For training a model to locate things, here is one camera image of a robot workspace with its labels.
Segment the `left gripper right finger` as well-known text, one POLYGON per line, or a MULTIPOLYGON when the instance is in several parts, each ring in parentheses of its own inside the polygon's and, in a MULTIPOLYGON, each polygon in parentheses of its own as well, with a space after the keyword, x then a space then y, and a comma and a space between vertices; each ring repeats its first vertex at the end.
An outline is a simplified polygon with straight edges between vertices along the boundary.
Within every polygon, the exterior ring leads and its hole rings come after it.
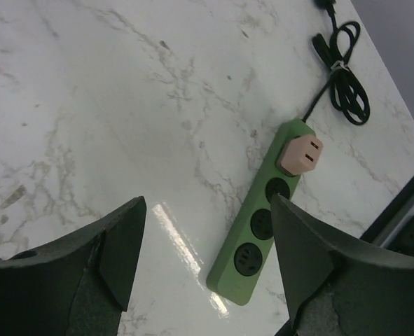
POLYGON ((414 257, 364 242, 281 196, 272 230, 295 335, 414 335, 414 257))

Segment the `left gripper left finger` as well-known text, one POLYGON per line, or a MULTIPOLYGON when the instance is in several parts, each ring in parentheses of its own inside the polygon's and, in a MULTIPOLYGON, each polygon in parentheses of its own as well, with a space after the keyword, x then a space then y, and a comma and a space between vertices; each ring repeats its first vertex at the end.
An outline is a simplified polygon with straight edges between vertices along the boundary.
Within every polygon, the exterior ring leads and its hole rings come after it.
POLYGON ((47 244, 0 259, 0 335, 116 335, 146 220, 136 197, 47 244))

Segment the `green power strip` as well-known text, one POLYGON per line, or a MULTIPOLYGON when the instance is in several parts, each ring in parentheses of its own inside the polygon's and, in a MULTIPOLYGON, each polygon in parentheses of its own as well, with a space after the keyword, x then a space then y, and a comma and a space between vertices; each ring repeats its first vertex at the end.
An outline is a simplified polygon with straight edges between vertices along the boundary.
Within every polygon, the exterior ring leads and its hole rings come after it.
POLYGON ((274 239, 270 200, 276 193, 291 199, 299 175, 277 166, 287 144, 315 132, 296 118, 280 125, 207 275, 208 289, 237 305, 246 305, 254 292, 274 239))

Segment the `beige plug adapter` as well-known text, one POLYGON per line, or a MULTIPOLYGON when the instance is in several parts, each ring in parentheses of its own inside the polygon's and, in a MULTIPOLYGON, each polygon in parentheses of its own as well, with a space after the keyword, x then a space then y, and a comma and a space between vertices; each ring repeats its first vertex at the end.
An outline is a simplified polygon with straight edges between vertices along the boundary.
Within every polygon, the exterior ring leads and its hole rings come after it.
POLYGON ((276 167, 290 176, 298 176, 315 169, 322 154, 323 143, 312 134, 290 140, 277 158, 276 167))

